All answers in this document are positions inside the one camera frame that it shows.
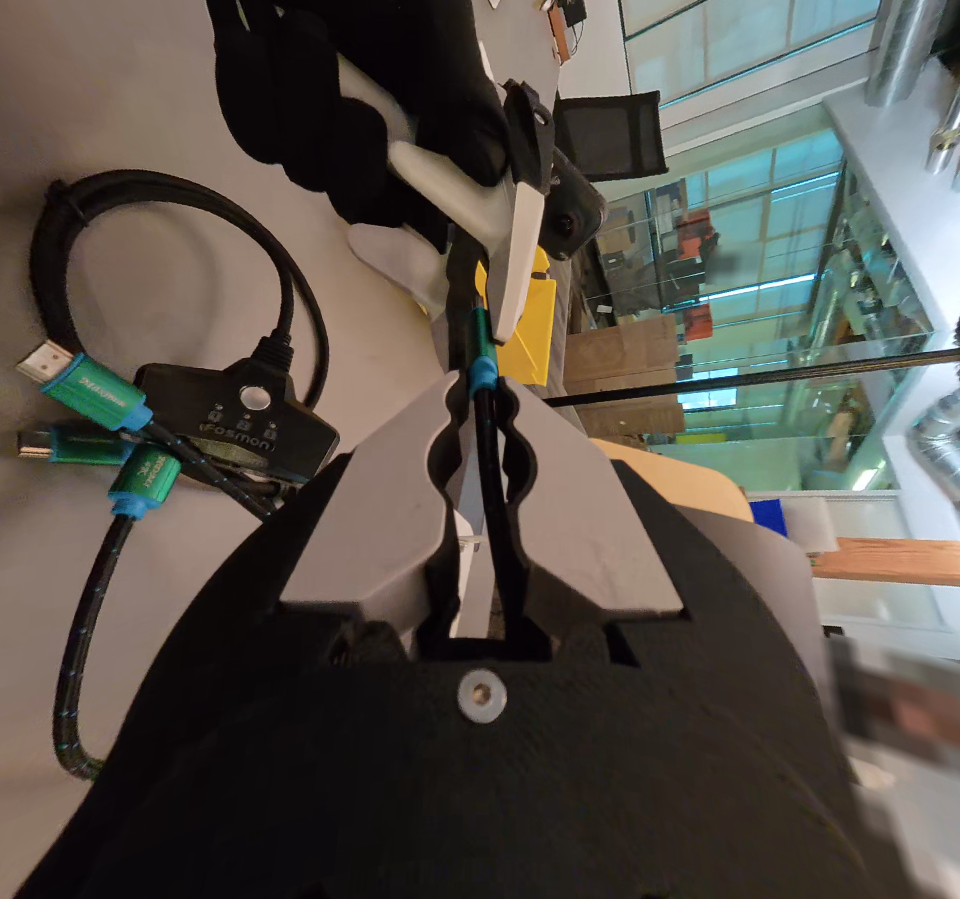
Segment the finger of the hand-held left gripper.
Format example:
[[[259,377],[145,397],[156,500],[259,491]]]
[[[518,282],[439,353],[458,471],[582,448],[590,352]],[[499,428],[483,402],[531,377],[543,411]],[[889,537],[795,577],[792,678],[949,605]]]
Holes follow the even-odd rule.
[[[510,233],[489,260],[489,318],[497,345],[510,341],[522,317],[545,206],[546,197],[539,189],[516,184]]]
[[[446,260],[447,370],[466,371],[473,340],[473,309],[479,293],[475,285],[478,266],[488,264],[484,246],[465,230],[454,230]]]

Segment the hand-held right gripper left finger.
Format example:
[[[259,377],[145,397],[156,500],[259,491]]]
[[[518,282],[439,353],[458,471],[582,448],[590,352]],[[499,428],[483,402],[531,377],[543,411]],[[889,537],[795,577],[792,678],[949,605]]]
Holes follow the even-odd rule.
[[[467,376],[448,372],[350,454],[283,600],[450,634],[461,601],[449,483],[462,461]]]

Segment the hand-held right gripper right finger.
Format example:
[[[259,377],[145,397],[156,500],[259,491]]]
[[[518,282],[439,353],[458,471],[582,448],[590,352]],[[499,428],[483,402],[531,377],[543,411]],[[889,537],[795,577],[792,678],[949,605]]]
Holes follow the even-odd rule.
[[[682,600],[606,453],[512,378],[500,380],[496,410],[521,616],[555,639],[679,616]]]

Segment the yellow plastic bin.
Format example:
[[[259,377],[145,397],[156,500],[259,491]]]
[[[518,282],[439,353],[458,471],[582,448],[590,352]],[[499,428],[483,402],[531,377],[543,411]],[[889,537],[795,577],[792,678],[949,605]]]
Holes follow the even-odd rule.
[[[501,375],[523,386],[546,387],[556,300],[557,281],[546,273],[534,275],[516,329],[497,350]]]

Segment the black HDMI switch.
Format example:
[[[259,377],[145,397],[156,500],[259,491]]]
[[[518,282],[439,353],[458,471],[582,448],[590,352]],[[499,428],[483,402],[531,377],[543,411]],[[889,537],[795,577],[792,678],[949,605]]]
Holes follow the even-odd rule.
[[[221,370],[149,363],[134,382],[83,347],[68,299],[67,268],[78,236],[104,214],[140,204],[183,206],[227,222],[270,260],[279,282],[273,330]],[[337,431],[314,411],[330,365],[326,323],[311,285],[280,241],[246,209],[186,179],[111,170],[67,185],[54,181],[34,227],[30,287],[45,333],[21,370],[43,393],[112,432],[145,435],[150,424],[184,442],[218,475],[308,483],[335,450]]]

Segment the black mesh office chair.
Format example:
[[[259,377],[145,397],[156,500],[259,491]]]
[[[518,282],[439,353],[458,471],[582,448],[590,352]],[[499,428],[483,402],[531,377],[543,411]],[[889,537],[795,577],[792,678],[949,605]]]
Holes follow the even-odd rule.
[[[666,174],[657,90],[606,97],[557,97],[556,145],[590,182]]]

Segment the black pole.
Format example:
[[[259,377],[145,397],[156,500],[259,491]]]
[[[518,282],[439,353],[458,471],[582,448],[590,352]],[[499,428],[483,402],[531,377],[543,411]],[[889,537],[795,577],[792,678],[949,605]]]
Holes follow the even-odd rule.
[[[849,362],[820,363],[783,370],[766,370],[756,374],[708,377],[657,385],[550,397],[543,403],[552,409],[579,408],[609,403],[643,400],[673,395],[688,395],[726,389],[748,389],[807,380],[848,378],[856,375],[890,372],[899,369],[953,365],[959,362],[959,349],[922,351],[896,356],[863,358]]]

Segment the silver ventilation duct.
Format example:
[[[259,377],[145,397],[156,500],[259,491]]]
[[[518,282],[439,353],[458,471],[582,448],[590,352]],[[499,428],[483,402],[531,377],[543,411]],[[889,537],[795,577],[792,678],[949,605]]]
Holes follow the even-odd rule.
[[[908,449],[955,509],[959,509],[959,390],[918,416],[907,434]]]
[[[913,93],[949,0],[880,0],[871,39],[865,103],[888,109]]]

